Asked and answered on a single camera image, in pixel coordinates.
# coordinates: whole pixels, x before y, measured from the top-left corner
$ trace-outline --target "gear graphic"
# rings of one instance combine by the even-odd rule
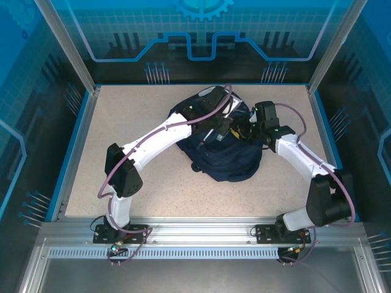
[[[220,17],[221,12],[228,11],[227,7],[233,4],[233,0],[172,0],[172,3],[184,17],[203,21],[205,18],[212,20],[214,16]]]
[[[35,20],[35,7],[33,0],[0,0],[0,7],[5,7],[12,15],[17,25],[26,30]]]

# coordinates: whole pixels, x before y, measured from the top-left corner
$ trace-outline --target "blue trim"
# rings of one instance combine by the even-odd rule
[[[323,103],[320,99],[318,90],[315,91],[315,99],[316,99],[316,102],[318,103],[318,106],[319,106],[319,112],[320,112],[320,115],[322,116],[322,122],[324,124],[324,128],[326,129],[327,138],[330,141],[332,155],[334,156],[335,163],[337,164],[336,167],[338,169],[341,169],[342,168],[341,158],[338,153],[338,149],[337,149],[337,145],[335,144],[335,140],[332,136],[329,120],[327,119],[326,111],[324,110]]]
[[[2,215],[4,214],[5,208],[8,205],[13,189],[15,188],[15,184],[18,181],[20,172],[22,171],[24,162],[26,162],[27,151],[26,151],[26,144],[24,143],[23,136],[18,131],[14,130],[4,120],[1,119],[0,119],[0,126],[4,127],[6,131],[8,131],[12,136],[14,136],[14,138],[19,140],[20,149],[22,151],[22,158],[19,161],[18,168],[16,169],[15,174],[12,177],[10,186],[8,187],[7,193],[5,194],[5,197],[0,206],[0,221],[1,221]]]
[[[328,27],[329,21],[331,19],[331,16],[338,4],[339,0],[335,0],[332,7],[330,8],[329,14],[326,17],[326,20],[324,21],[322,28],[319,32],[318,37],[315,40],[315,43],[313,44],[313,47],[310,51],[310,54],[308,57],[300,58],[300,57],[268,57],[265,52],[262,51],[262,49],[254,42],[251,38],[242,38],[240,36],[240,32],[238,31],[228,31],[228,32],[215,32],[212,36],[212,44],[211,44],[211,56],[210,57],[193,57],[192,51],[191,51],[191,37],[189,33],[187,32],[164,32],[163,38],[157,38],[151,40],[144,48],[143,50],[135,57],[135,58],[118,58],[118,59],[98,59],[95,57],[95,55],[92,52],[92,48],[89,45],[89,42],[87,41],[86,35],[84,34],[83,30],[81,29],[81,26],[79,24],[79,21],[77,20],[74,11],[72,10],[69,0],[65,0],[65,4],[68,7],[69,13],[76,25],[77,30],[79,31],[80,37],[83,40],[86,49],[93,61],[96,63],[105,63],[105,62],[138,62],[148,51],[151,49],[151,47],[154,44],[157,43],[168,43],[169,37],[185,37],[186,38],[186,46],[187,46],[187,53],[188,58],[191,61],[212,61],[216,58],[216,50],[217,50],[217,38],[219,36],[234,36],[235,41],[234,42],[241,42],[241,43],[248,43],[253,47],[253,49],[262,56],[266,61],[294,61],[294,62],[306,62],[312,59],[313,55],[315,54],[315,51],[320,43],[320,40],[322,39],[322,36]]]
[[[86,91],[86,94],[84,95],[83,102],[80,107],[78,118],[76,119],[75,127],[73,128],[71,139],[68,144],[68,149],[67,149],[67,152],[64,157],[64,161],[61,166],[61,170],[60,170],[59,177],[57,179],[56,187],[54,188],[53,197],[50,201],[48,213],[46,214],[46,218],[45,218],[46,222],[51,221],[51,218],[54,214],[54,210],[56,209],[56,203],[59,200],[60,190],[61,190],[62,183],[64,181],[65,172],[67,171],[68,163],[69,163],[73,148],[75,147],[76,137],[78,136],[78,133],[79,133],[81,120],[84,115],[84,111],[86,110],[89,96],[90,96],[89,92]]]

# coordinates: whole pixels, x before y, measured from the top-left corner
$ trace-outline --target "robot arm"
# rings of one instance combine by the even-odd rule
[[[105,165],[107,175],[126,154],[137,147],[137,144],[142,139],[148,137],[142,145],[135,149],[109,181],[109,188],[113,193],[113,199],[111,201],[112,218],[119,227],[126,227],[130,222],[131,196],[141,189],[142,180],[139,172],[149,161],[171,145],[189,137],[192,133],[200,129],[216,130],[222,136],[226,135],[230,129],[230,122],[232,121],[229,115],[241,103],[241,100],[234,93],[230,95],[230,100],[227,105],[223,106],[222,110],[217,112],[216,115],[193,125],[188,125],[186,122],[202,117],[215,110],[227,94],[228,90],[222,87],[209,87],[198,94],[199,101],[197,104],[199,107],[197,109],[184,103],[178,113],[174,112],[171,114],[165,122],[140,139],[128,143],[121,148],[116,143],[108,148]],[[183,125],[173,128],[168,127],[176,123],[183,123]],[[162,127],[166,130],[154,134],[156,130]],[[111,217],[107,214],[105,218],[107,224],[116,230],[117,228],[113,225]]]
[[[284,235],[313,226],[324,226],[352,216],[345,194],[329,172],[337,175],[350,194],[353,192],[351,175],[324,162],[298,140],[288,126],[280,126],[273,102],[255,105],[251,118],[257,134],[270,149],[286,159],[310,185],[306,206],[279,215],[276,230],[281,239]]]

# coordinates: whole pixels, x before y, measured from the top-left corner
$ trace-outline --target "metal post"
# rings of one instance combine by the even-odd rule
[[[320,82],[324,78],[324,75],[328,71],[342,44],[345,42],[346,37],[350,33],[350,30],[360,16],[361,10],[364,8],[366,3],[367,0],[355,0],[350,5],[348,11],[345,13],[345,16],[343,17],[336,33],[332,37],[330,44],[326,49],[326,52],[320,60],[313,76],[311,77],[311,80],[309,82],[309,92],[311,95],[320,85]]]
[[[93,95],[95,93],[95,83],[90,73],[88,72],[88,69],[85,66],[83,60],[81,59],[81,56],[76,49],[75,44],[72,42],[72,39],[69,36],[64,24],[62,23],[56,9],[53,7],[52,3],[49,0],[34,1],[38,6],[39,10],[41,11],[44,19],[48,23],[57,41],[60,43],[60,46],[64,50],[65,55],[67,55],[69,61],[72,64],[72,67],[75,69],[81,82],[83,83],[85,88]]]

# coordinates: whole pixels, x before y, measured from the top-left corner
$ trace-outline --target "enclosure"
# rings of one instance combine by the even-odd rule
[[[390,13],[387,0],[3,1],[1,292],[388,292]],[[250,107],[300,111],[303,142],[351,172],[356,222],[317,228],[312,255],[283,267],[291,245],[259,244],[252,228],[305,205],[300,174],[264,150],[253,177],[218,183],[172,146],[131,204],[131,223],[154,230],[111,267],[91,231],[107,212],[108,146],[226,83]]]

